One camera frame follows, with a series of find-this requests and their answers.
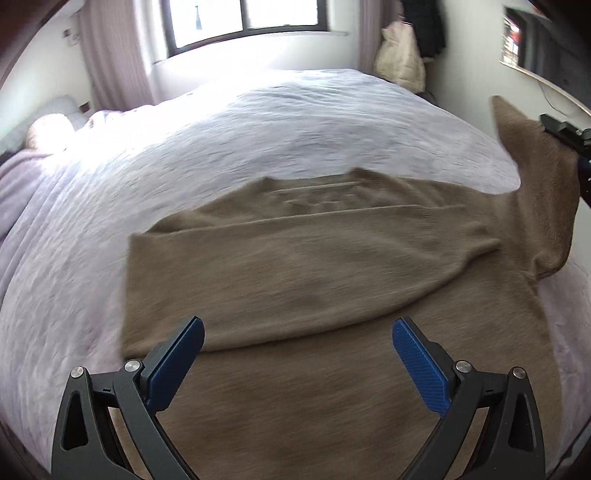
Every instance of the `window frame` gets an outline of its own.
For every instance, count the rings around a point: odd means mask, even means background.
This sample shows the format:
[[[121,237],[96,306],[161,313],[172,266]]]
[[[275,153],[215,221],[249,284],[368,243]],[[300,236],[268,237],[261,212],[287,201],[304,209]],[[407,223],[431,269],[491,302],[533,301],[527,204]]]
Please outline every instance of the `window frame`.
[[[174,57],[181,53],[185,53],[195,48],[203,47],[212,43],[218,43],[226,40],[233,40],[234,38],[252,37],[253,35],[264,35],[267,33],[288,33],[288,32],[328,32],[328,14],[327,14],[327,0],[316,0],[318,7],[318,24],[316,25],[283,25],[280,27],[264,27],[264,28],[248,28],[248,12],[246,7],[247,0],[240,0],[240,10],[242,14],[242,30],[237,32],[226,33],[218,35],[217,37],[205,38],[184,47],[177,47],[176,39],[174,37],[173,18],[170,11],[170,0],[160,0],[162,9],[162,22],[164,26],[164,36],[166,39],[166,46],[168,50],[168,58]]]

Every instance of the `white bedsheet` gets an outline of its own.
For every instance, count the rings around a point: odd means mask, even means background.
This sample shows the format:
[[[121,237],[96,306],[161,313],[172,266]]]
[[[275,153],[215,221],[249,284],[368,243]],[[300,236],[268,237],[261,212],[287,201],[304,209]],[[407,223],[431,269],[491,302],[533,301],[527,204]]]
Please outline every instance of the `white bedsheet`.
[[[121,366],[132,232],[263,175],[363,166],[491,193],[519,185],[495,140],[351,70],[202,87],[84,128],[66,152],[31,165],[38,186],[0,247],[0,417],[47,469],[70,370]],[[564,449],[591,416],[589,273],[571,259],[540,293],[561,369]]]

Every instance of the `wall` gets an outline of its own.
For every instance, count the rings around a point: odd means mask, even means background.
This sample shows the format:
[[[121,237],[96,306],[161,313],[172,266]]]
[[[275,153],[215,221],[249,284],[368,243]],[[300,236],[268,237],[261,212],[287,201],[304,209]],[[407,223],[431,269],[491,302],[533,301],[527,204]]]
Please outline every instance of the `wall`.
[[[82,2],[66,6],[29,43],[0,89],[0,138],[56,96],[71,95],[78,105],[91,100],[80,45],[70,47],[62,37],[74,28],[69,15]]]
[[[329,0],[328,7],[331,32],[237,38],[159,61],[154,66],[154,73],[162,100],[175,98],[216,79],[236,78],[248,72],[356,68],[359,54],[358,1]],[[157,22],[152,24],[157,32]]]
[[[427,89],[440,107],[496,138],[489,106],[492,95],[502,95],[530,118],[548,113],[579,128],[591,128],[591,118],[549,87],[499,62],[504,6],[529,9],[527,0],[441,0],[448,47],[427,65]],[[573,249],[591,270],[591,210],[581,200],[574,226]]]

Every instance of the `window pane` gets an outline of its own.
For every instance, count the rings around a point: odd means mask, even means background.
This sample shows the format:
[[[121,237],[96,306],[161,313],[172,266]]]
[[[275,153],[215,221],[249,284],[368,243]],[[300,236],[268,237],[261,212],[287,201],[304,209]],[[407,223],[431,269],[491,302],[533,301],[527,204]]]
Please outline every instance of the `window pane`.
[[[242,30],[240,0],[170,0],[177,48]]]
[[[317,25],[317,0],[246,0],[249,28]]]

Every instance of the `cable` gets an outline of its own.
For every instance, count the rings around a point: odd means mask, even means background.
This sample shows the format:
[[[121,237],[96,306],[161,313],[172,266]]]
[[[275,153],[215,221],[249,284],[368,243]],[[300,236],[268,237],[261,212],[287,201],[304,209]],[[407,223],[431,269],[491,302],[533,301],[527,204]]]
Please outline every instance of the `cable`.
[[[546,102],[548,102],[548,105],[550,105],[554,110],[556,110],[558,113],[562,113],[566,117],[574,116],[576,114],[576,112],[575,112],[575,113],[571,113],[570,115],[567,115],[562,110],[558,110],[554,105],[552,105],[552,103],[550,103],[550,100],[548,100],[548,96],[546,95],[546,91],[543,89],[542,82],[539,80],[537,82],[538,82],[538,85],[540,85],[540,90],[542,90],[542,94],[544,95]]]

